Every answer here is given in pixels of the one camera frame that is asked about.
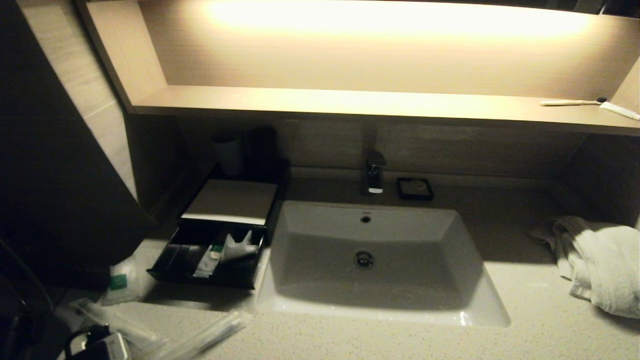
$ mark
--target sink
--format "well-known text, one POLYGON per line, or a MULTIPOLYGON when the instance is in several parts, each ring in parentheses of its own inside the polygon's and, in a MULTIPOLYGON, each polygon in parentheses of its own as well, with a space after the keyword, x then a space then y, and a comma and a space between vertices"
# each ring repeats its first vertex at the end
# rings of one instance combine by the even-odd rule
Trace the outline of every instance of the sink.
POLYGON ((259 311, 509 326, 454 210, 286 201, 259 311))

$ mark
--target countertop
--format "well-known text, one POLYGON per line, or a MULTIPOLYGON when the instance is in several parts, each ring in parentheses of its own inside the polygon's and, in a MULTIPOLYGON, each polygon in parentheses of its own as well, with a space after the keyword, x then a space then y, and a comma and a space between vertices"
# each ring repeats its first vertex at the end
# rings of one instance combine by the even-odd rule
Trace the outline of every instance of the countertop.
MULTIPOLYGON (((356 182, 310 179, 294 181, 287 197, 457 210, 509 314, 509 327, 255 313, 247 328, 201 359, 639 358, 640 321, 608 315, 569 296, 570 283, 558 275, 552 253, 526 235, 541 219, 575 210, 560 206, 540 184, 432 185, 433 202, 398 200, 391 186, 383 195, 364 198, 357 193, 356 182)), ((150 268, 162 251, 172 231, 165 230, 137 249, 141 267, 150 268)), ((252 308, 253 294, 248 291, 159 283, 147 274, 143 279, 141 301, 110 309, 175 341, 190 337, 225 311, 252 308)))

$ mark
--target wooden shelf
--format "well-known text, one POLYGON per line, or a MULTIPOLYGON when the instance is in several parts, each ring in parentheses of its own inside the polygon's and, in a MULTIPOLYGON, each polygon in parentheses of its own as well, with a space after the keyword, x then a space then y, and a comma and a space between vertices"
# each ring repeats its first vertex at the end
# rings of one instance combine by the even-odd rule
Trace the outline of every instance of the wooden shelf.
POLYGON ((598 106, 539 105, 640 97, 638 19, 405 1, 76 1, 131 113, 640 136, 640 122, 598 106))

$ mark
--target faucet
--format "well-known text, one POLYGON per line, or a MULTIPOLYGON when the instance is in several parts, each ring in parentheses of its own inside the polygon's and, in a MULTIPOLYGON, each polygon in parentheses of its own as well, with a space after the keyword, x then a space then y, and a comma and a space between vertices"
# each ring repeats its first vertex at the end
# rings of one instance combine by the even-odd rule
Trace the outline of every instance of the faucet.
POLYGON ((386 165, 387 161, 380 151, 372 151, 367 155, 364 182, 362 184, 363 195, 382 192, 382 167, 386 165))

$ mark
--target white towel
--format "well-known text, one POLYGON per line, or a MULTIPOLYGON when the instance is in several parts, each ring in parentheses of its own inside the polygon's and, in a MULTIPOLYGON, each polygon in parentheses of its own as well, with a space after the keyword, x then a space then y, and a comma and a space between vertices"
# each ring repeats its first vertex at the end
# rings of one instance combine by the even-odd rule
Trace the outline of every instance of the white towel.
POLYGON ((608 313, 640 318, 640 232, 632 227, 551 218, 529 232, 556 253, 570 294, 608 313))

